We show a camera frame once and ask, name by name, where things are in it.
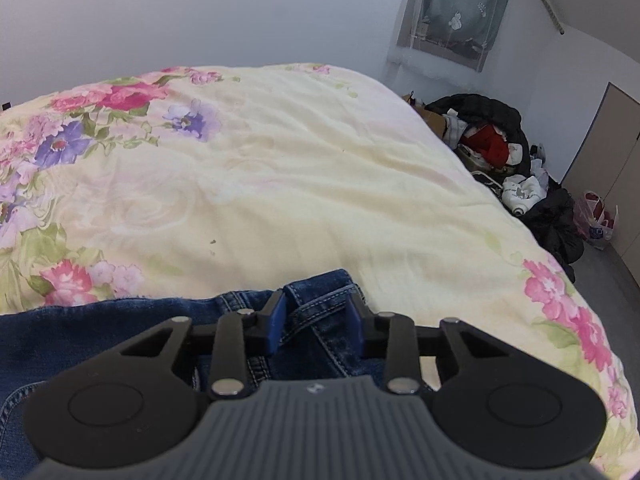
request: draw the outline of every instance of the yellow bedding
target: yellow bedding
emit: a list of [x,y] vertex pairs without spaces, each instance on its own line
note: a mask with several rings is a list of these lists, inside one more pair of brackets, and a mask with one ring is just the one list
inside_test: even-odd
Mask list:
[[[176,67],[0,114],[0,312],[207,298],[347,269],[374,310],[457,316],[589,383],[593,463],[640,466],[631,392],[558,264],[390,90],[326,65]],[[433,363],[424,363],[436,383]]]

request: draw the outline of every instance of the beige cabinet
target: beige cabinet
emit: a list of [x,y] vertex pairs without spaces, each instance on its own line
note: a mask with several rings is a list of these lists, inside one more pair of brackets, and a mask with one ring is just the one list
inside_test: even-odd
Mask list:
[[592,190],[607,209],[618,206],[612,245],[640,283],[640,103],[609,84],[589,133],[562,185]]

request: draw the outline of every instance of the red cloth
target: red cloth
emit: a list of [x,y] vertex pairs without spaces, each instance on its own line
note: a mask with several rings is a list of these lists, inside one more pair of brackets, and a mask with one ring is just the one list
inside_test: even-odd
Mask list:
[[460,142],[480,153],[494,168],[503,168],[509,158],[509,145],[491,124],[480,128],[471,137],[462,136]]

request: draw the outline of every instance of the pile of clothes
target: pile of clothes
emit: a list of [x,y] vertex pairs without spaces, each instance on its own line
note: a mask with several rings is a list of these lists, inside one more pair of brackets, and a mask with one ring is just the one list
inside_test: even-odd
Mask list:
[[571,264],[584,252],[574,225],[574,200],[542,168],[543,150],[529,149],[520,113],[478,94],[443,97],[424,109],[444,117],[443,142],[527,226],[574,282]]

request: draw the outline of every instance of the cardboard box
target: cardboard box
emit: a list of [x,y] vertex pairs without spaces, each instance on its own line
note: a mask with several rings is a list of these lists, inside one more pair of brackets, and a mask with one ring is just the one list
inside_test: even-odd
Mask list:
[[444,132],[447,129],[447,121],[443,116],[435,112],[425,110],[422,105],[417,104],[415,99],[412,100],[414,102],[414,104],[412,105],[409,102],[409,95],[405,95],[403,99],[409,106],[411,106],[411,108],[413,108],[418,113],[418,115],[420,115],[420,117],[422,117],[422,120],[427,123],[427,126],[431,128],[431,131],[433,131],[434,134],[436,134],[440,138],[444,136]]

